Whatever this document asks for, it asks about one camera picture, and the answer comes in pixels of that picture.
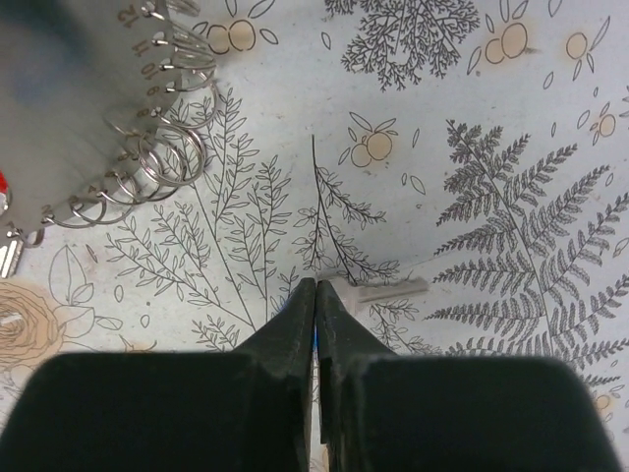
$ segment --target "metal plate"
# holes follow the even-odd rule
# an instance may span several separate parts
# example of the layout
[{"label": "metal plate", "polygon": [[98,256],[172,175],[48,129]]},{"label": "metal plate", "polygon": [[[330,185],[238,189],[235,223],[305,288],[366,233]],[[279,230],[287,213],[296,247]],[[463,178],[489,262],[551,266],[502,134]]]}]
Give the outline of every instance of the metal plate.
[{"label": "metal plate", "polygon": [[[168,23],[142,14],[139,0],[33,0],[0,4],[0,171],[12,194],[0,215],[6,233],[43,226],[52,211],[72,217],[67,200],[90,185],[112,188],[108,170],[134,172],[119,161],[118,130],[154,130],[148,110],[169,108],[165,93],[178,71],[161,71],[171,46],[153,46]],[[167,16],[163,0],[153,2]]]}]

